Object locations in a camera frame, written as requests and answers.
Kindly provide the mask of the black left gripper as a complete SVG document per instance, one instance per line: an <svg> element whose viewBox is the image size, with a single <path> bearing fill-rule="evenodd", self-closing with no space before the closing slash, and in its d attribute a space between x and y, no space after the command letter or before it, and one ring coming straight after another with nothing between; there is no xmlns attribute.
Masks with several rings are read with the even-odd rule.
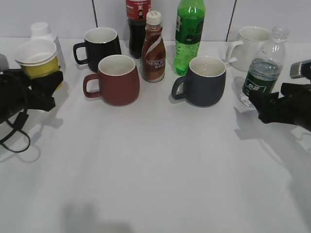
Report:
<svg viewBox="0 0 311 233"><path fill-rule="evenodd" d="M15 124L25 124L29 109L49 112L55 107L52 95L31 91L55 91L63 82L63 72L56 71L30 80L22 70L5 70L0 74L0 121L17 114Z"/></svg>

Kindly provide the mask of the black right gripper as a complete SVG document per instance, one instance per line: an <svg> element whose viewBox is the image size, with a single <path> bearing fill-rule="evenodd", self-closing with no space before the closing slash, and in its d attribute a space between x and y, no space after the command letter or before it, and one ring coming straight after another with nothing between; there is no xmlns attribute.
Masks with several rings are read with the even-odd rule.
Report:
<svg viewBox="0 0 311 233"><path fill-rule="evenodd" d="M251 91L249 100L265 124L286 123L311 131L311 85L283 83L281 94Z"/></svg>

